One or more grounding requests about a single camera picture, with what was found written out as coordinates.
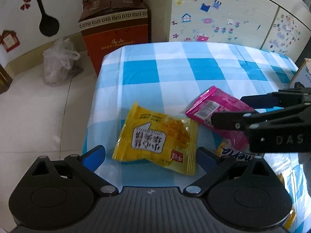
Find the yellow wafer snack packet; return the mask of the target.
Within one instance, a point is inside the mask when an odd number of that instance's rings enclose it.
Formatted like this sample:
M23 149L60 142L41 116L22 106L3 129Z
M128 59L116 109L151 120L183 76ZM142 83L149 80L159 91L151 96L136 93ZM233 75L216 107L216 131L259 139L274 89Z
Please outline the yellow wafer snack packet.
M198 123L148 110L134 102L112 158L119 162L148 160L193 176L196 172Z

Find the red brown cardboard box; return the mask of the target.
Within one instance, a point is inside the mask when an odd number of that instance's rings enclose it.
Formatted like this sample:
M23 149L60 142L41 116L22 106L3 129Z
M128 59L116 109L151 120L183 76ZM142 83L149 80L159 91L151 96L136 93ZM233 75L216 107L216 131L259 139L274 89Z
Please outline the red brown cardboard box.
M84 5L79 29L96 74L105 55L149 42L148 12L141 0L92 0Z

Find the gold white snack packet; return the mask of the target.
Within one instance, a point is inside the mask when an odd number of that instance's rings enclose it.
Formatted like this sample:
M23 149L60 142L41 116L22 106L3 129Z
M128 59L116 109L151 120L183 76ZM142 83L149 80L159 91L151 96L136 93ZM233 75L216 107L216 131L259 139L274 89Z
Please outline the gold white snack packet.
M225 138L219 144L215 154L218 157L228 156L231 158L235 158L235 160L237 161L243 161L243 162L249 162L254 157L260 158L264 156L263 154L252 153L249 149L249 144L247 144L243 150L237 150L232 145L232 142Z

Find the cream cabinet with stickers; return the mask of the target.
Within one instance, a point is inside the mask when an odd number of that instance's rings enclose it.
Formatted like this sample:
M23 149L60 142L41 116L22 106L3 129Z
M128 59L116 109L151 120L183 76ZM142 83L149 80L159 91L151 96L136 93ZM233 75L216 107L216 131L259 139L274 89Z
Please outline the cream cabinet with stickers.
M297 60L310 39L300 0L171 0L171 42L231 43Z

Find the pink snack packet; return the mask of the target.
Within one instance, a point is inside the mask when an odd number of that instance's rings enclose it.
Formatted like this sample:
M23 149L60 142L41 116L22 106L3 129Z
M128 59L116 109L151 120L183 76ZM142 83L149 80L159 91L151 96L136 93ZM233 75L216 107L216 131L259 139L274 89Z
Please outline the pink snack packet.
M240 131L238 119L255 110L241 100L211 86L201 94L186 111L186 116L231 141L234 149L242 151L248 145L248 138Z

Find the black vase wall decal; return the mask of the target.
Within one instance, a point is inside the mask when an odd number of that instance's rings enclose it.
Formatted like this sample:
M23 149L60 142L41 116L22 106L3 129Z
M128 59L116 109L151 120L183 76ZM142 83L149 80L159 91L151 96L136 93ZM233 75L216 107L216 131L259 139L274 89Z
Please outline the black vase wall decal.
M41 12L39 31L46 37L52 37L59 32L59 21L45 12L42 0L36 0Z

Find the clear plastic bag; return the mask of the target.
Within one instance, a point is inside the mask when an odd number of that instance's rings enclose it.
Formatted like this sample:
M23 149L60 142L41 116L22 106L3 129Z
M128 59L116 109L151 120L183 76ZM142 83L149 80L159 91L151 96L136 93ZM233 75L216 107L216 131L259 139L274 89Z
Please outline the clear plastic bag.
M44 81L50 86L64 84L83 72L81 58L69 38L59 38L43 52Z

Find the red house wall socket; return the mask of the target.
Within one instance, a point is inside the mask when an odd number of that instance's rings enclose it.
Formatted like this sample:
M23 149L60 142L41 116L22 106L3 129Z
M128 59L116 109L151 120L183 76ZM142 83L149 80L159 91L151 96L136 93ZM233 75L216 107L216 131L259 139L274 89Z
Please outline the red house wall socket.
M20 45L16 32L13 30L4 30L1 34L1 44L6 52L12 51Z

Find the wooden door frame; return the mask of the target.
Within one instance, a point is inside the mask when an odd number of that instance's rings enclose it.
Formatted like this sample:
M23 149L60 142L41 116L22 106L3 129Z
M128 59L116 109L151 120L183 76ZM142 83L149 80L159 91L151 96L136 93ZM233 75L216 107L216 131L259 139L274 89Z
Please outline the wooden door frame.
M12 81L13 79L2 67L2 65L0 65L0 94L6 92L9 89Z

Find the white cardboard milk box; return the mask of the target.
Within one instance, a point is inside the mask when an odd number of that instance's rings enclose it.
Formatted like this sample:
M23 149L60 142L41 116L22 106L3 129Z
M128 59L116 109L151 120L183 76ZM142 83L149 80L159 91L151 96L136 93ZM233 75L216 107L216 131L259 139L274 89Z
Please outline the white cardboard milk box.
M290 88L311 87L311 59L305 58L303 64L289 83Z

